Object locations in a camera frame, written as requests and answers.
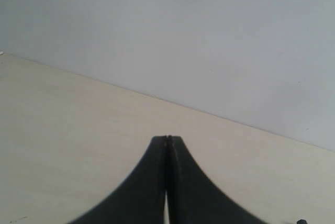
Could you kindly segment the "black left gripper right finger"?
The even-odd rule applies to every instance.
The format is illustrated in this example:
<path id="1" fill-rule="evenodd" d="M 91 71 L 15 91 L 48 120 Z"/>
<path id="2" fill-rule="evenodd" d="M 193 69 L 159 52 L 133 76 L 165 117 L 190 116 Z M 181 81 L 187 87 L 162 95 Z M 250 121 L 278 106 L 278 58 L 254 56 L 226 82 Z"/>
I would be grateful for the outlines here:
<path id="1" fill-rule="evenodd" d="M 264 223 L 224 194 L 183 139 L 167 136 L 166 192 L 170 223 Z"/>

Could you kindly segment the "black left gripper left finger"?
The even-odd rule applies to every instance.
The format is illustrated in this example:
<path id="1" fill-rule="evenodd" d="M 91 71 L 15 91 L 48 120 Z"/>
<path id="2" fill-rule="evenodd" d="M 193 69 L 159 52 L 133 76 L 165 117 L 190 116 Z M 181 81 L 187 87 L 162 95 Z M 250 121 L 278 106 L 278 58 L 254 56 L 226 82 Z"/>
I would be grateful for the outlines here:
<path id="1" fill-rule="evenodd" d="M 164 223 L 167 137 L 153 137 L 128 177 L 71 223 Z"/>

